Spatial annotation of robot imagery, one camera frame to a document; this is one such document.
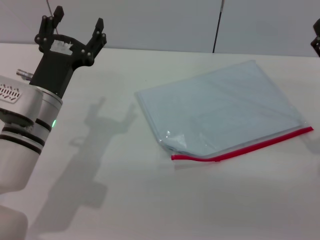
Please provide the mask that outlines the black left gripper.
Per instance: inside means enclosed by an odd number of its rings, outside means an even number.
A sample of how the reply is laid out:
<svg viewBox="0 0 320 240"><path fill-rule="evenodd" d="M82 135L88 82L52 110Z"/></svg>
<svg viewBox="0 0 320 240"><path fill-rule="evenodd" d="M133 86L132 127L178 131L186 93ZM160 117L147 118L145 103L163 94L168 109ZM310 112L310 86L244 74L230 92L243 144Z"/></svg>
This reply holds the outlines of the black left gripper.
<svg viewBox="0 0 320 240"><path fill-rule="evenodd" d="M39 32L34 41L39 45L43 56L30 81L32 86L47 90L57 97L63 97L65 94L74 71L80 67L92 66L96 56L107 43L106 34L103 33L102 18L97 20L89 42L83 44L72 37L54 33L63 17L62 6L56 7L53 16L42 17ZM51 47L55 40L70 43L71 54L52 51Z"/></svg>

